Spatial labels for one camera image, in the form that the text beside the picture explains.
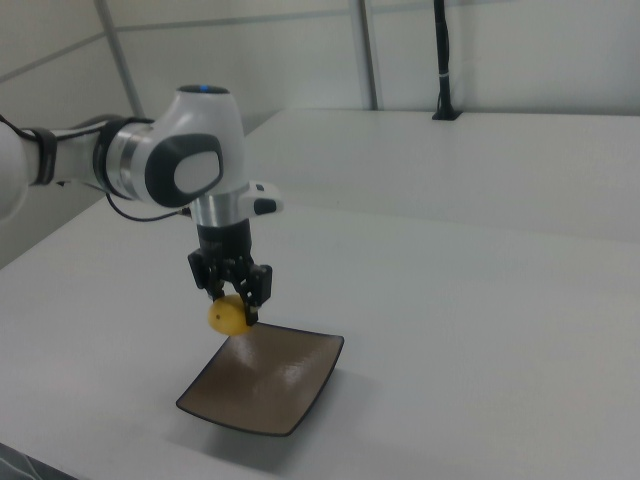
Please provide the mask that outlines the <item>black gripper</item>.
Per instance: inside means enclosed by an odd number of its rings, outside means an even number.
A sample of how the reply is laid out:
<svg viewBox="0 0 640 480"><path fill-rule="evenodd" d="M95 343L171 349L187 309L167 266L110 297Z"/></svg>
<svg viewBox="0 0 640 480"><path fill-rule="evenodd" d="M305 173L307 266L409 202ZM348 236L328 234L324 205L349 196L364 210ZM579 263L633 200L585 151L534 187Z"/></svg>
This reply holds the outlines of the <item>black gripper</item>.
<svg viewBox="0 0 640 480"><path fill-rule="evenodd" d="M251 230L248 220L224 227L197 226L199 248L188 255L196 287L212 301L225 296L225 281L240 295L245 322L259 320L259 310L271 298L273 269L251 258Z"/></svg>

